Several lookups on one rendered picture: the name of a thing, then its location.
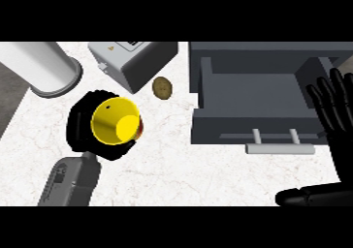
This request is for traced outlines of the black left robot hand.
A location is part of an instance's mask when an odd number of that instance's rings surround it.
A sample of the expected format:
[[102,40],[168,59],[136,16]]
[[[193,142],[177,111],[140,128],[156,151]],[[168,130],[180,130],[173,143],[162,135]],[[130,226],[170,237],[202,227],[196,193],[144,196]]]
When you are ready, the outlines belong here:
[[110,145],[102,143],[91,130],[91,119],[100,104],[116,94],[106,90],[90,91],[73,105],[68,117],[68,144],[75,152],[91,152],[110,161],[118,160],[130,151],[137,141]]

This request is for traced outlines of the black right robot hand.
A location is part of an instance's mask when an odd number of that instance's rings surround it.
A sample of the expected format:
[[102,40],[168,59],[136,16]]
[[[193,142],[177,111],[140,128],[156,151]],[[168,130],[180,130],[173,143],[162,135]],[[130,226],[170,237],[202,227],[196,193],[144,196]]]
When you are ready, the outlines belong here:
[[331,157],[340,181],[284,190],[279,206],[353,206],[353,74],[331,69],[331,79],[307,86],[325,127]]

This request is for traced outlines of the yellow cup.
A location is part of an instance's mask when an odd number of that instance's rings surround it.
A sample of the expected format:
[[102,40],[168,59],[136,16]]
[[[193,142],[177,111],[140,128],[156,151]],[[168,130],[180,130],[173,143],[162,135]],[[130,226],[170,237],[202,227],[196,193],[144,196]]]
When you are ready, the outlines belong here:
[[128,98],[113,97],[99,105],[91,118],[91,131],[107,145],[119,145],[140,138],[142,114]]

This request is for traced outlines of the dark grey open drawer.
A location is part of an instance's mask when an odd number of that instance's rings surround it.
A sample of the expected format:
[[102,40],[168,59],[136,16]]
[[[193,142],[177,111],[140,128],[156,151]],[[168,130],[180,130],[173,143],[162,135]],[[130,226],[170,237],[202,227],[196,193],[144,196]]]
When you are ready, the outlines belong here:
[[254,131],[266,142],[290,143],[295,131],[304,143],[325,144],[306,86],[330,75],[330,69],[330,59],[312,57],[294,74],[217,74],[213,59],[202,58],[192,143],[251,143]]

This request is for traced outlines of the white cylindrical appliance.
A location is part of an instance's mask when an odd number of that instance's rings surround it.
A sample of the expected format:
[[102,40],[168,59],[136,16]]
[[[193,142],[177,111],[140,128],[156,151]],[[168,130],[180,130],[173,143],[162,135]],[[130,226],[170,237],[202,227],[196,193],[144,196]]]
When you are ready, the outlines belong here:
[[57,42],[0,42],[0,63],[42,98],[66,95],[82,79],[82,65]]

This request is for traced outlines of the brown potato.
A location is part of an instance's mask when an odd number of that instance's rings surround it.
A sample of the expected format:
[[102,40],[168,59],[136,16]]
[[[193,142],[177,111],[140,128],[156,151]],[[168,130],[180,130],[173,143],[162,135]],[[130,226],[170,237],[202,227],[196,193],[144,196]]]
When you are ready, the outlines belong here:
[[161,100],[168,100],[173,95],[173,84],[165,77],[158,77],[153,83],[153,92]]

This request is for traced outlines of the white and grey box appliance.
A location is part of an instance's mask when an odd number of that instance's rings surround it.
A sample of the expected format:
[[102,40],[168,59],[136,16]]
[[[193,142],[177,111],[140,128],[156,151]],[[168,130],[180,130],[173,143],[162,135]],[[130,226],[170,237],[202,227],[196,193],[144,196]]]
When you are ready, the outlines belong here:
[[91,42],[100,70],[136,94],[179,54],[177,42]]

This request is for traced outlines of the dark grey cabinet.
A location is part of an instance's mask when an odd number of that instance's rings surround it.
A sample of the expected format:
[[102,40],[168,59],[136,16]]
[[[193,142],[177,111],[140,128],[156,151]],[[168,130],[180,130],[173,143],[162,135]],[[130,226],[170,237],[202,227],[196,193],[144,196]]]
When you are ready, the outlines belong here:
[[201,60],[216,74],[294,74],[309,58],[338,67],[353,56],[353,42],[190,42],[190,92],[199,92]]

